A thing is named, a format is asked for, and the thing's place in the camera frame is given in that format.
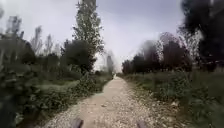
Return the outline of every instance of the tall tree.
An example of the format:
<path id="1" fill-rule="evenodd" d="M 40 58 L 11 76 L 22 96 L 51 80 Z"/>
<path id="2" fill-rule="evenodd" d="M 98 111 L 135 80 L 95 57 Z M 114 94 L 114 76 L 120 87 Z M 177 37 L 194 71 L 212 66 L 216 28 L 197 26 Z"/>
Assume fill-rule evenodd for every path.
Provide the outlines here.
<path id="1" fill-rule="evenodd" d="M 107 69 L 110 74 L 112 74 L 115 71 L 114 61 L 113 61 L 112 56 L 113 56 L 112 53 L 109 53 L 107 55 Z"/>
<path id="2" fill-rule="evenodd" d="M 42 34 L 42 28 L 41 28 L 41 26 L 38 26 L 35 29 L 34 37 L 30 41 L 31 47 L 32 47 L 35 54 L 39 54 L 40 50 L 43 46 L 42 40 L 41 40 L 41 34 Z"/>
<path id="3" fill-rule="evenodd" d="M 61 55 L 61 48 L 60 48 L 60 45 L 59 44 L 55 44 L 54 45 L 53 53 L 56 54 L 57 56 L 60 56 Z"/>
<path id="4" fill-rule="evenodd" d="M 17 37 L 19 35 L 22 19 L 18 16 L 10 16 L 7 22 L 6 35 Z"/>
<path id="5" fill-rule="evenodd" d="M 199 42 L 199 56 L 208 70 L 224 62 L 224 1 L 182 0 L 185 15 L 184 27 L 194 34 L 199 30 L 203 39 Z"/>
<path id="6" fill-rule="evenodd" d="M 96 0 L 81 0 L 78 5 L 76 15 L 77 26 L 74 27 L 75 40 L 84 41 L 89 45 L 92 56 L 103 51 L 103 41 L 100 36 L 102 29 L 96 9 Z"/>
<path id="7" fill-rule="evenodd" d="M 52 41 L 52 37 L 51 35 L 47 36 L 47 39 L 45 41 L 45 49 L 44 49 L 44 53 L 46 55 L 52 53 L 52 48 L 53 48 L 53 41 Z"/>

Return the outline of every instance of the gravel path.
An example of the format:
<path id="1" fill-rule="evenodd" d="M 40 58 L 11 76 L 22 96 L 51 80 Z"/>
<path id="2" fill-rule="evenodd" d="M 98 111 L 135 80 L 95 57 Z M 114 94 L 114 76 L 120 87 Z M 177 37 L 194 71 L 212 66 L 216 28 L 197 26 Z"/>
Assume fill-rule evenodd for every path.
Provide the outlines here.
<path id="1" fill-rule="evenodd" d="M 159 114 L 153 117 L 154 110 L 134 100 L 133 94 L 127 83 L 116 77 L 104 87 L 103 93 L 71 106 L 55 116 L 44 128 L 71 128 L 76 117 L 84 120 L 83 128 L 135 128 L 138 120 L 146 121 L 150 128 L 157 128 L 155 124 Z"/>

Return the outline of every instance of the gravel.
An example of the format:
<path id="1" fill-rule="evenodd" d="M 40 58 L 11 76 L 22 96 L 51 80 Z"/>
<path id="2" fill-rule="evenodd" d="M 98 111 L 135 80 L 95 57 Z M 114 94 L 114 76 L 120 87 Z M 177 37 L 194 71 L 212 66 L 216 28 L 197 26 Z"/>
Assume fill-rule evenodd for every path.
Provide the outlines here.
<path id="1" fill-rule="evenodd" d="M 165 117 L 165 123 L 159 126 L 158 122 L 161 122 L 163 114 L 161 108 L 158 109 L 160 112 L 157 111 L 160 103 L 152 100 L 150 104 L 153 107 L 146 107 L 133 98 L 133 95 L 135 94 L 128 84 L 116 77 L 104 87 L 102 93 L 71 106 L 67 111 L 56 115 L 43 128 L 71 128 L 77 117 L 84 120 L 83 128 L 136 128 L 139 120 L 145 121 L 149 128 L 163 128 L 168 127 L 166 122 L 175 121 L 173 117 Z"/>

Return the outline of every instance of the shrub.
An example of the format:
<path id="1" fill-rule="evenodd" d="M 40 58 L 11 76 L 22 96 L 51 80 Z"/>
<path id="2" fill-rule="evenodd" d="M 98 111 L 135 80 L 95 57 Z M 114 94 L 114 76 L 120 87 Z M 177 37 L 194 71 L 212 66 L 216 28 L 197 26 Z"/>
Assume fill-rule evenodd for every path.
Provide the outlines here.
<path id="1" fill-rule="evenodd" d="M 153 92 L 162 101 L 180 102 L 198 127 L 219 128 L 224 125 L 224 73 L 214 72 L 166 72 L 156 74 L 135 74 L 127 79 L 138 82 L 145 90 Z"/>
<path id="2" fill-rule="evenodd" d="M 79 98 L 101 91 L 105 82 L 111 79 L 106 76 L 102 79 L 87 73 L 78 82 L 44 89 L 44 85 L 34 83 L 36 75 L 33 70 L 16 73 L 6 68 L 0 73 L 0 93 L 3 97 L 12 97 L 10 102 L 16 109 L 9 111 L 16 112 L 14 117 L 16 116 L 18 127 L 38 122 L 40 119 L 51 117 L 55 112 L 65 110 Z"/>

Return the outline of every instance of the tree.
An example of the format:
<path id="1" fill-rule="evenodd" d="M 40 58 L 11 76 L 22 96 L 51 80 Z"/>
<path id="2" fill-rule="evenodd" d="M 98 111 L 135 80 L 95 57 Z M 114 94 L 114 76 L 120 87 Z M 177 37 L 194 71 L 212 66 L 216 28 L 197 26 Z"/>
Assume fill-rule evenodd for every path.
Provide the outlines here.
<path id="1" fill-rule="evenodd" d="M 67 65 L 79 66 L 83 73 L 89 72 L 93 69 L 96 59 L 90 54 L 88 47 L 89 45 L 83 41 L 73 41 L 72 43 L 66 41 L 62 48 L 62 58 Z"/>
<path id="2" fill-rule="evenodd" d="M 159 69 L 160 60 L 157 52 L 156 41 L 146 41 L 142 48 L 144 56 L 145 72 L 155 71 Z"/>
<path id="3" fill-rule="evenodd" d="M 183 68 L 191 70 L 191 59 L 185 46 L 180 47 L 178 42 L 170 41 L 163 46 L 163 64 L 168 70 Z"/>
<path id="4" fill-rule="evenodd" d="M 198 43 L 201 40 L 201 34 L 199 31 L 196 31 L 194 34 L 189 33 L 184 27 L 179 27 L 178 33 L 180 38 L 186 43 L 186 47 L 190 52 L 192 60 L 196 60 L 198 55 Z"/>
<path id="5" fill-rule="evenodd" d="M 53 53 L 55 53 L 57 56 L 61 55 L 61 48 L 59 44 L 54 45 Z"/>
<path id="6" fill-rule="evenodd" d="M 124 74 L 130 74 L 133 73 L 133 65 L 132 62 L 130 60 L 125 60 L 122 63 L 122 72 Z"/>
<path id="7" fill-rule="evenodd" d="M 21 52 L 21 63 L 23 64 L 34 64 L 36 62 L 36 56 L 32 50 L 30 43 L 25 44 L 24 50 Z"/>
<path id="8" fill-rule="evenodd" d="M 45 49 L 44 49 L 44 53 L 46 55 L 52 53 L 52 48 L 53 48 L 53 42 L 52 42 L 52 38 L 51 35 L 47 36 L 46 42 L 45 42 Z"/>
<path id="9" fill-rule="evenodd" d="M 36 55 L 40 53 L 40 50 L 43 46 L 42 40 L 41 40 L 41 34 L 42 34 L 42 28 L 41 26 L 38 26 L 35 29 L 34 37 L 30 41 L 31 47 Z"/>
<path id="10" fill-rule="evenodd" d="M 22 19 L 18 16 L 10 16 L 7 22 L 6 35 L 17 37 L 19 35 Z"/>
<path id="11" fill-rule="evenodd" d="M 144 56 L 142 54 L 137 54 L 135 55 L 135 57 L 133 58 L 132 61 L 133 64 L 133 71 L 136 73 L 144 73 L 145 71 L 145 60 L 144 60 Z"/>
<path id="12" fill-rule="evenodd" d="M 204 67 L 213 71 L 217 64 L 224 61 L 224 1 L 215 0 L 182 0 L 185 15 L 184 27 L 194 34 L 202 33 L 199 42 L 199 60 Z"/>
<path id="13" fill-rule="evenodd" d="M 103 51 L 103 41 L 100 36 L 101 20 L 96 12 L 96 0 L 81 0 L 77 5 L 77 26 L 74 27 L 74 40 L 84 41 L 89 45 L 92 56 Z"/>
<path id="14" fill-rule="evenodd" d="M 114 62 L 112 59 L 112 54 L 107 55 L 107 69 L 110 74 L 114 72 Z"/>

